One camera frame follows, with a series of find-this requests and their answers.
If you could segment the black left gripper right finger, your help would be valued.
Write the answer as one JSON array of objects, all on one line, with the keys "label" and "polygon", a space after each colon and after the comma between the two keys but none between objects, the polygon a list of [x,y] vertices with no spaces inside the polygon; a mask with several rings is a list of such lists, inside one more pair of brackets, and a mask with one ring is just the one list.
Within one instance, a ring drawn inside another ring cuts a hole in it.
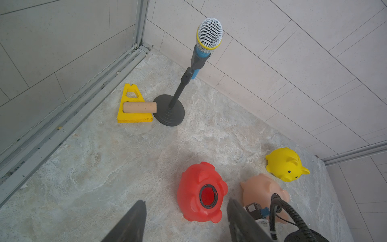
[{"label": "black left gripper right finger", "polygon": [[227,218],[232,242],[272,241],[236,199],[230,198],[228,201]]}]

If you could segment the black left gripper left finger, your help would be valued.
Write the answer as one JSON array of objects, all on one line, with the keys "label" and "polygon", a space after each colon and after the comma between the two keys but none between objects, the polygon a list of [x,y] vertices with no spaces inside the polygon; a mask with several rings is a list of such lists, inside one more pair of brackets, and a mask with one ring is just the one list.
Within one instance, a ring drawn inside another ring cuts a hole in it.
[{"label": "black left gripper left finger", "polygon": [[142,242],[146,217],[146,202],[138,200],[102,242]]}]

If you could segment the pink piggy bank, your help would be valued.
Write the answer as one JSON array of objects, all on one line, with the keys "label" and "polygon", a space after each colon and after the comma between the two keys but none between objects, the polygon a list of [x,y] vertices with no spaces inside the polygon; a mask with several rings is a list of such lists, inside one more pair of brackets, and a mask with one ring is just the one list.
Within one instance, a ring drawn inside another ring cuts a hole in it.
[{"label": "pink piggy bank", "polygon": [[[268,208],[270,210],[271,199],[275,194],[286,202],[290,201],[289,193],[266,174],[260,173],[246,182],[241,182],[240,185],[243,190],[242,200],[244,208],[255,202],[260,204],[262,209]],[[265,217],[269,221],[270,214],[265,215]]]}]

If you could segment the red piggy bank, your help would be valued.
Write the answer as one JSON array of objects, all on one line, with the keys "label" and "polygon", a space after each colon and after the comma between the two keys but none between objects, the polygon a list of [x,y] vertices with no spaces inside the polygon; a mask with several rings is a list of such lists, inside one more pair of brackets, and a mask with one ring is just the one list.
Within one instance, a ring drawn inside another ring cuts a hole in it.
[{"label": "red piggy bank", "polygon": [[182,173],[177,191],[179,208],[188,221],[219,223],[228,185],[207,162],[191,165]]}]

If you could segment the yellow piggy bank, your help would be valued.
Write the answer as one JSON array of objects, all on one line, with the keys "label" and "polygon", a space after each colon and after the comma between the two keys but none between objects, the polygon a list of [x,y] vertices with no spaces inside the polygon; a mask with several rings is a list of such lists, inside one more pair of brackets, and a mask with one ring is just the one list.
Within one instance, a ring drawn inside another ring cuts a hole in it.
[{"label": "yellow piggy bank", "polygon": [[302,165],[299,155],[290,148],[279,148],[266,155],[266,170],[284,182],[292,182],[310,171]]}]

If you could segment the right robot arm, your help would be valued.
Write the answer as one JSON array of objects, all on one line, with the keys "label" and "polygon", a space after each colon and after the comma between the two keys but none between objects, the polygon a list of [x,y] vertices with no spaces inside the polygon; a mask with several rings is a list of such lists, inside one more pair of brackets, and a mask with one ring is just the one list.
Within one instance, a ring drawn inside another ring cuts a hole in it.
[{"label": "right robot arm", "polygon": [[[325,237],[323,237],[320,233],[310,230],[317,242],[329,242]],[[284,240],[284,242],[308,242],[308,239],[304,236],[304,234],[298,230],[290,233]]]}]

